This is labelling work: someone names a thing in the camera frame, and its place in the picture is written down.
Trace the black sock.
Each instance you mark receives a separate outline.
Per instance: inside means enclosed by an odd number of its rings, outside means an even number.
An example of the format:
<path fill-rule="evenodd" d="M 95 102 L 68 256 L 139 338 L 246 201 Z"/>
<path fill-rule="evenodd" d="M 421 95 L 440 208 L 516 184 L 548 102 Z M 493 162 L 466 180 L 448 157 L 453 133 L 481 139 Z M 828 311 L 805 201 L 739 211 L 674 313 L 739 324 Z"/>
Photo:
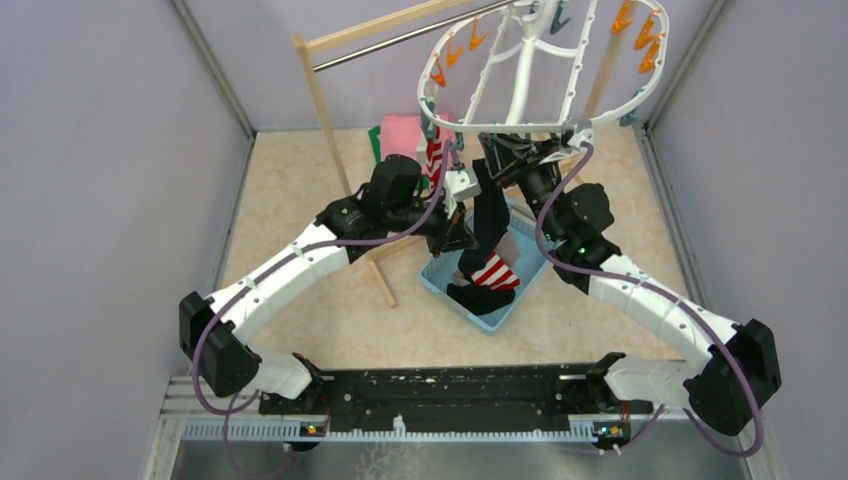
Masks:
<path fill-rule="evenodd" d="M 471 279 L 484 270 L 496 247 L 507 233 L 510 222 L 509 209 L 502 189 L 491 178 L 487 162 L 472 162 L 481 192 L 474 198 L 473 233 L 478 242 L 475 249 L 466 249 L 460 256 L 459 271 Z"/>
<path fill-rule="evenodd" d="M 449 284 L 446 294 L 470 313 L 481 316 L 510 305 L 516 297 L 516 289 L 498 290 L 476 284 Z"/>

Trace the red white striped sock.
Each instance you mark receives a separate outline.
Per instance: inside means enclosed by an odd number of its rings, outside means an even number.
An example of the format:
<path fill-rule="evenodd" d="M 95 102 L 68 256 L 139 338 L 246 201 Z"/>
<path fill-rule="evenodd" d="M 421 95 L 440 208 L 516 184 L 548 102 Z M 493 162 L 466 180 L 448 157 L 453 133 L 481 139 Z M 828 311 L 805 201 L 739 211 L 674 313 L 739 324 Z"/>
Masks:
<path fill-rule="evenodd" d="M 521 284 L 519 276 L 494 251 L 490 253 L 486 264 L 470 275 L 469 280 L 474 285 L 497 292 L 514 290 Z"/>

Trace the white round clip hanger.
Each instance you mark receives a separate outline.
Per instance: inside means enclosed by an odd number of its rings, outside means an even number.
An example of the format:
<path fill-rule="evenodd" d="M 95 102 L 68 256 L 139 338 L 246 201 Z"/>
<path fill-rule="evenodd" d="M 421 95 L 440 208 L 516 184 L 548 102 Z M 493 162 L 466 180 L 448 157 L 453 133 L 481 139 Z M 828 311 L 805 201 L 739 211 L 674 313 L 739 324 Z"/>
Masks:
<path fill-rule="evenodd" d="M 671 19 L 658 1 L 502 1 L 448 24 L 420 74 L 421 127 L 553 132 L 615 122 L 664 74 Z"/>

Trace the beige sock striped cuff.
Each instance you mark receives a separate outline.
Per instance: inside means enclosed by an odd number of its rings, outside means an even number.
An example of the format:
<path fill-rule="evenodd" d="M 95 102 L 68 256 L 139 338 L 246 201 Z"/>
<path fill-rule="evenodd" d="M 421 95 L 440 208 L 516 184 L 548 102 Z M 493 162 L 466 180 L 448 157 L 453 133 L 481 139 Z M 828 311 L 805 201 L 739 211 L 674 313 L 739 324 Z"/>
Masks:
<path fill-rule="evenodd" d="M 521 257 L 520 250 L 511 231 L 507 231 L 494 249 L 494 252 L 509 267 Z"/>

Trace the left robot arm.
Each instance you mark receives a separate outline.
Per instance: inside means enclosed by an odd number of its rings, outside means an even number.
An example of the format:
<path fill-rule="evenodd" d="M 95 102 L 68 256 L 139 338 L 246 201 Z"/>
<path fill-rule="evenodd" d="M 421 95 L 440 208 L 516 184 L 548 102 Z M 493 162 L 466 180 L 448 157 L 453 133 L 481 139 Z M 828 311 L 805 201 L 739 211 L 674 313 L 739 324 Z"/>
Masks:
<path fill-rule="evenodd" d="M 345 268 L 370 250 L 407 236 L 427 240 L 430 253 L 475 246 L 464 201 L 481 191 L 474 171 L 453 160 L 418 185 L 420 164 L 404 155 L 378 163 L 353 195 L 327 205 L 289 245 L 232 285 L 179 303 L 180 346 L 191 362 L 195 393 L 208 386 L 218 398 L 247 389 L 282 396 L 297 413 L 319 404 L 314 367 L 295 354 L 262 353 L 251 347 L 256 333 L 321 278 Z"/>

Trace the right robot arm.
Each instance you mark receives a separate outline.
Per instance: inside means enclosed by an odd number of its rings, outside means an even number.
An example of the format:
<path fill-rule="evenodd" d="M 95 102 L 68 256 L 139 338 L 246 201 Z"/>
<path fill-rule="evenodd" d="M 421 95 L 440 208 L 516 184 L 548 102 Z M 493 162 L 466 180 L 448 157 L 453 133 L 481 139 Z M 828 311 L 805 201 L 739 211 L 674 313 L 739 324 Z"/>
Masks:
<path fill-rule="evenodd" d="M 586 385 L 589 404 L 612 412 L 624 401 L 650 401 L 686 410 L 698 427 L 736 436 L 762 425 L 762 408 L 782 386 L 773 331 L 763 322 L 728 319 L 655 280 L 608 240 L 614 222 L 600 183 L 570 182 L 559 159 L 593 147 L 574 132 L 531 140 L 517 134 L 478 136 L 490 177 L 501 189 L 517 187 L 535 219 L 534 238 L 558 277 L 623 312 L 679 354 L 642 360 L 610 354 Z"/>

